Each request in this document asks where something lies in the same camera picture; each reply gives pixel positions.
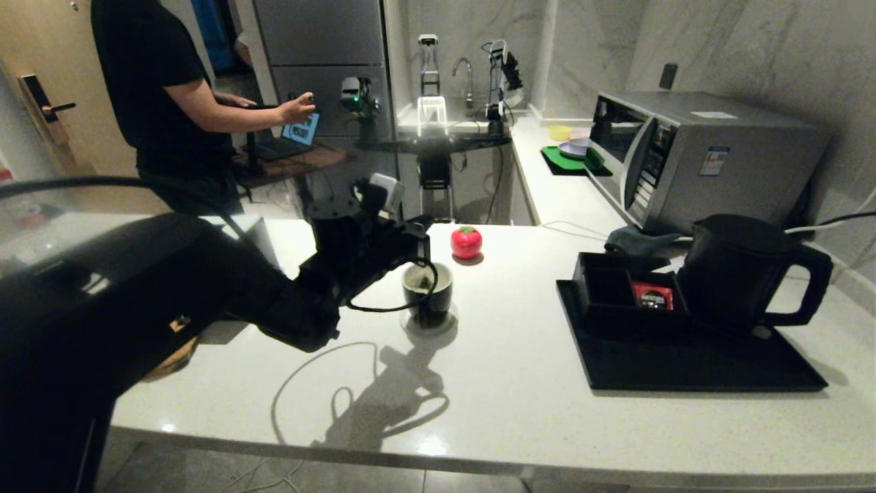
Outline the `person's right hand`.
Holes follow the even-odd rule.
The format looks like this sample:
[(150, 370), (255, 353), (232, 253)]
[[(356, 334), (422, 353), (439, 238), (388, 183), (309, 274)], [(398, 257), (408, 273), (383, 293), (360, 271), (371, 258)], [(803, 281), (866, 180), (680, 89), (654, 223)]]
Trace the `person's right hand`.
[(315, 95), (305, 92), (299, 97), (291, 98), (278, 107), (282, 125), (301, 124), (316, 111)]

